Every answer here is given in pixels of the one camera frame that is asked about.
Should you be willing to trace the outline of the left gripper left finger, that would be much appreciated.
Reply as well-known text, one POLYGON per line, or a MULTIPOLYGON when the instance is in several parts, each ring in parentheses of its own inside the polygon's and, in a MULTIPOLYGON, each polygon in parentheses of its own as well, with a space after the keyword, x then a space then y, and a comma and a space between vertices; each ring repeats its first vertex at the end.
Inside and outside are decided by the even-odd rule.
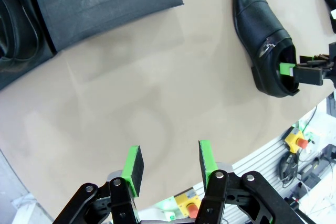
POLYGON ((140 194, 144 161, 140 146, 130 148, 122 170, 98 187, 82 184, 54 223, 103 223, 112 216, 113 223, 139 223, 134 199, 140 194))

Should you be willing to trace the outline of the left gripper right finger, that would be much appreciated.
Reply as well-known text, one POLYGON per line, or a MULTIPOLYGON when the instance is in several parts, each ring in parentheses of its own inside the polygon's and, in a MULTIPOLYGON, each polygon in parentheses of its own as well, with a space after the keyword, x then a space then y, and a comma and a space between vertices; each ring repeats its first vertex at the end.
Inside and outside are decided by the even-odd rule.
POLYGON ((205 195, 197 223, 221 223, 227 204, 236 205, 251 223, 304 223, 261 173, 251 171, 239 177, 220 169, 210 141, 200 140, 198 145, 205 195))

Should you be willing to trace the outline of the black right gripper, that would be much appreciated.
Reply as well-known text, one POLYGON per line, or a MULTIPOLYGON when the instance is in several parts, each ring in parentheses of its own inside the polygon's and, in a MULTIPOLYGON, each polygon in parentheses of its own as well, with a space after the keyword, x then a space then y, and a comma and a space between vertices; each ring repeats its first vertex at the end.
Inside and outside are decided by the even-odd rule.
MULTIPOLYGON (((325 66, 329 63, 328 69, 325 72, 325 79, 333 82, 336 88, 336 68, 335 57, 336 42, 329 44, 329 55, 317 56, 300 56, 300 64, 307 66, 325 66)), ((315 86, 323 85, 323 69, 320 67, 304 67, 292 63, 280 63, 280 74, 293 77, 297 83, 310 84, 315 86)))

